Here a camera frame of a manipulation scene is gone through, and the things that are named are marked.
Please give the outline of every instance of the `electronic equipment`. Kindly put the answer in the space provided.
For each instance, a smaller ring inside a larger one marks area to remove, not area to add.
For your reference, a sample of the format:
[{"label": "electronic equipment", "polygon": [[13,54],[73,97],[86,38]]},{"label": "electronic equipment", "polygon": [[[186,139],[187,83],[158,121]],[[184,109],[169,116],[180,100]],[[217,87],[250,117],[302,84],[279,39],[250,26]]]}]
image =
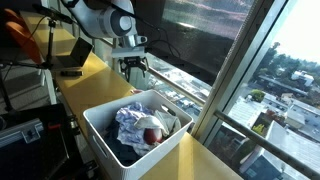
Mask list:
[{"label": "electronic equipment", "polygon": [[77,76],[82,76],[83,72],[82,71],[61,71],[60,75],[61,76],[77,77]]},{"label": "electronic equipment", "polygon": [[71,54],[66,56],[53,56],[51,69],[80,68],[86,62],[93,45],[79,37]]}]

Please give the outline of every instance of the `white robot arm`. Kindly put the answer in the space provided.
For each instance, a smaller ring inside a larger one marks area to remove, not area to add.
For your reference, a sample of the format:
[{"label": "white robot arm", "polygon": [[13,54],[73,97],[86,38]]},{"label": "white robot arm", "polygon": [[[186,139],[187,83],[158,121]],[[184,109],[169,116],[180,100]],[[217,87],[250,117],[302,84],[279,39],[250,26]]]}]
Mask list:
[{"label": "white robot arm", "polygon": [[112,57],[144,56],[147,38],[139,36],[136,20],[131,17],[133,7],[130,0],[98,0],[106,7],[90,9],[85,0],[61,0],[77,20],[82,31],[91,38],[118,38],[122,47],[114,49]]}]

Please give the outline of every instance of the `bin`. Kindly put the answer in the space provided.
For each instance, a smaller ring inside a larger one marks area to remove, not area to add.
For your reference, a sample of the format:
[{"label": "bin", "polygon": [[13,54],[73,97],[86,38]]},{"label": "bin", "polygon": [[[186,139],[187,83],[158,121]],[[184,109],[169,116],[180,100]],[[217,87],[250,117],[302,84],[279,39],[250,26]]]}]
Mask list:
[{"label": "bin", "polygon": [[[124,166],[105,143],[102,134],[115,119],[117,111],[133,102],[141,102],[152,110],[175,114],[180,120],[181,129],[134,164]],[[193,122],[191,116],[154,90],[144,91],[139,94],[87,109],[84,111],[84,117],[86,119],[89,144],[98,157],[100,164],[103,165],[103,168],[114,180],[139,179],[179,143],[184,133]]]}]

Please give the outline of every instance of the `cloth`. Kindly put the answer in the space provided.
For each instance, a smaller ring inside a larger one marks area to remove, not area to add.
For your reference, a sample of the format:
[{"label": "cloth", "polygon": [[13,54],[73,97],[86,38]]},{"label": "cloth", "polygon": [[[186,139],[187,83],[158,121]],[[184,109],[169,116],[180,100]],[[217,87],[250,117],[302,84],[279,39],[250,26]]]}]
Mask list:
[{"label": "cloth", "polygon": [[140,102],[134,102],[118,110],[116,121],[119,122],[118,140],[122,144],[130,145],[139,156],[144,156],[155,145],[148,145],[143,139],[144,129],[139,129],[134,126],[141,117],[153,115],[153,111],[146,108]]},{"label": "cloth", "polygon": [[161,129],[163,137],[168,137],[181,129],[178,117],[158,110],[154,112],[142,105],[141,102],[134,102],[119,109],[115,120],[119,122],[117,139],[122,144],[132,146],[139,156],[144,156],[159,145],[159,143],[148,145],[144,141],[146,128]]},{"label": "cloth", "polygon": [[134,126],[139,129],[159,128],[161,129],[162,136],[164,137],[174,134],[181,129],[181,123],[178,117],[158,110],[155,110],[154,115],[139,118]]},{"label": "cloth", "polygon": [[111,124],[106,128],[106,134],[104,135],[104,141],[111,149],[113,154],[124,166],[131,166],[138,161],[139,156],[133,149],[132,146],[122,144],[118,139],[119,123],[112,121]]}]

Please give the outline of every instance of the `yellow countertop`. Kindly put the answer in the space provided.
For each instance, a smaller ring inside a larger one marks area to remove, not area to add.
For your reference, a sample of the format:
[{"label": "yellow countertop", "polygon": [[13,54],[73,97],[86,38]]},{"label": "yellow countertop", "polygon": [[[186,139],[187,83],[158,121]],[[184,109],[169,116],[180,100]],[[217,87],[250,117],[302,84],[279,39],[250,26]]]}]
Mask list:
[{"label": "yellow countertop", "polygon": [[[33,31],[41,16],[28,12],[21,12],[21,14],[30,31]],[[47,20],[44,20],[34,34],[44,57],[47,54],[48,32]],[[53,55],[68,54],[75,43],[75,38],[57,25],[53,41]],[[99,104],[129,96],[131,95],[130,90],[134,87],[117,75],[94,53],[90,53],[88,60],[80,70],[83,71],[81,77],[61,77],[59,73],[52,73],[72,113],[78,117],[78,124],[85,138],[87,138],[83,111]],[[241,179],[241,177],[186,133],[181,142],[141,179],[234,180]]]}]

